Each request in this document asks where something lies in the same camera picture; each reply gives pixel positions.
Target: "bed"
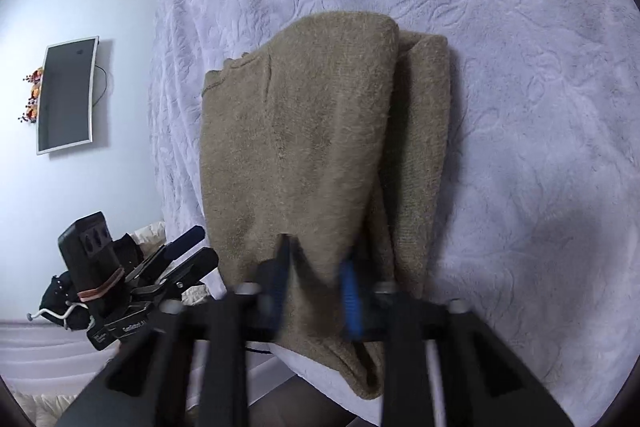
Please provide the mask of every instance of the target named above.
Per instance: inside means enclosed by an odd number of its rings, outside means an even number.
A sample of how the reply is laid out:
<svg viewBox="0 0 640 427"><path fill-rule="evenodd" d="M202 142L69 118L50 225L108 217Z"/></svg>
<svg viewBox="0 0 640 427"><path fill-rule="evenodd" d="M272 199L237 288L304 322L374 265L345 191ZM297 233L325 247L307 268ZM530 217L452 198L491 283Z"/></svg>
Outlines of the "bed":
<svg viewBox="0 0 640 427"><path fill-rule="evenodd" d="M633 0L158 0L149 122L168 239L204 225L204 73L325 10L449 39L452 115L424 297L467 299L577 427L640 353L640 15ZM224 263L224 252L220 254ZM223 291L219 276L206 280ZM335 372L272 346L358 416Z"/></svg>

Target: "black clamp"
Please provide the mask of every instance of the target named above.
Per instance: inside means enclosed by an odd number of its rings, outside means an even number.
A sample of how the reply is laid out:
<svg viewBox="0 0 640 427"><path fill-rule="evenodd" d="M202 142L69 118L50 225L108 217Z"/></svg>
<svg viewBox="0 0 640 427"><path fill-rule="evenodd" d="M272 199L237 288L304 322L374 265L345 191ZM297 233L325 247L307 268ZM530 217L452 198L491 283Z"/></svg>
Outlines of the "black clamp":
<svg viewBox="0 0 640 427"><path fill-rule="evenodd" d="M385 343L383 427L433 427L425 341L438 348L447 427L572 427L524 363L462 300L420 301L377 282L369 264L340 269L344 335Z"/></svg>
<svg viewBox="0 0 640 427"><path fill-rule="evenodd" d="M194 343L209 341L196 427L248 427L246 342L275 339L295 238L281 235L254 282L218 301L165 300L84 388L58 427L182 426Z"/></svg>
<svg viewBox="0 0 640 427"><path fill-rule="evenodd" d="M212 248L201 248L162 280L158 279L178 259L205 238L203 227L193 227L159 248L126 277L114 251L111 234L101 212L78 219L58 239L58 245L78 296L92 324L89 341L98 350L116 340L128 341L142 328L160 302L180 299L182 293L218 267Z"/></svg>

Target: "wall-mounted tv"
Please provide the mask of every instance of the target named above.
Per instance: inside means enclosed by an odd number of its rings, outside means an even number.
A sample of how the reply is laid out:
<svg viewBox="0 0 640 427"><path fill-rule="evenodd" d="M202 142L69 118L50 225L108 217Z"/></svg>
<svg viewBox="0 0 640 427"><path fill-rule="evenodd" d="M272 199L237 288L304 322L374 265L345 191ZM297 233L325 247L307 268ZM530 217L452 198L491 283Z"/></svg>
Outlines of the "wall-mounted tv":
<svg viewBox="0 0 640 427"><path fill-rule="evenodd" d="M92 142L98 42L98 37L91 37L47 48L38 99L37 154Z"/></svg>

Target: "wall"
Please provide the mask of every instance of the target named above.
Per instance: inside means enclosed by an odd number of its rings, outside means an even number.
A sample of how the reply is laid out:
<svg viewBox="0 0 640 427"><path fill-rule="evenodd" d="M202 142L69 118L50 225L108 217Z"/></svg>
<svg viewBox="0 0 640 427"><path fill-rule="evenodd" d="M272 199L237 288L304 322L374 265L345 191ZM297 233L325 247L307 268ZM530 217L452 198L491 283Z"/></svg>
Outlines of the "wall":
<svg viewBox="0 0 640 427"><path fill-rule="evenodd" d="M65 270L57 238L103 211L114 237L161 219L150 161L146 90L155 0L0 0L0 320L38 308ZM93 144L36 156L35 126L18 122L49 44L100 36L108 72ZM94 100L104 75L94 76Z"/></svg>

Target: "brown sweater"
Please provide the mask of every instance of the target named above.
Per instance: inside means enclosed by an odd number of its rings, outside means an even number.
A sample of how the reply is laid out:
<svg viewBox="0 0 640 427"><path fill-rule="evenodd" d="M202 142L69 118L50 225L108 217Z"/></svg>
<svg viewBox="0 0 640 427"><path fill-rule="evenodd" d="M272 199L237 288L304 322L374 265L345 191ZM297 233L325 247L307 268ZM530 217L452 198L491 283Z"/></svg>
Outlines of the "brown sweater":
<svg viewBox="0 0 640 427"><path fill-rule="evenodd" d="M389 17L303 18L206 75L200 178L227 285L250 280L278 233L296 235L278 344L382 391L382 350L340 338L337 270L358 238L388 280L422 295L449 120L441 36Z"/></svg>

